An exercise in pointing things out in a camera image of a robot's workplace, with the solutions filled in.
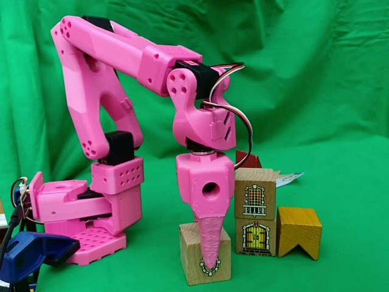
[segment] door illustration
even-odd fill
[[[257,221],[243,226],[243,253],[270,255],[270,228]]]
[[[264,205],[265,189],[257,185],[252,185],[245,188],[246,201],[243,205],[243,215],[266,216]]]

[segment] white paper tag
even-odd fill
[[[290,184],[295,179],[301,177],[305,172],[292,173],[291,175],[282,176],[281,178],[277,178],[276,187],[282,187],[286,184]]]

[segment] green backdrop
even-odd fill
[[[174,108],[120,74],[145,138],[137,152],[145,160],[143,218],[126,232],[126,250],[86,267],[44,267],[38,292],[387,289],[389,1],[0,0],[0,196],[8,218],[9,187],[21,175],[90,182],[50,38],[64,15],[84,14],[187,46],[206,64],[245,62],[225,97],[251,120],[264,167],[306,171],[277,190],[277,206],[317,211],[320,258],[235,254],[232,205],[224,224],[231,281],[188,287],[178,225],[193,215],[176,184],[174,158],[185,149],[171,132]],[[104,113],[102,123],[113,129]]]

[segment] wooden cube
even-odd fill
[[[314,260],[318,260],[322,224],[314,209],[279,207],[277,226],[279,257],[300,245]]]
[[[236,253],[275,256],[277,221],[236,219]]]
[[[235,174],[235,218],[275,219],[272,169],[239,168]]]
[[[231,279],[231,239],[222,229],[216,265],[208,269],[202,258],[200,230],[197,223],[180,225],[181,264],[189,286]]]

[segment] pink base plate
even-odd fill
[[[67,262],[80,266],[86,266],[126,248],[125,234],[112,236],[107,230],[93,226],[73,235],[72,238],[80,241],[80,249]]]

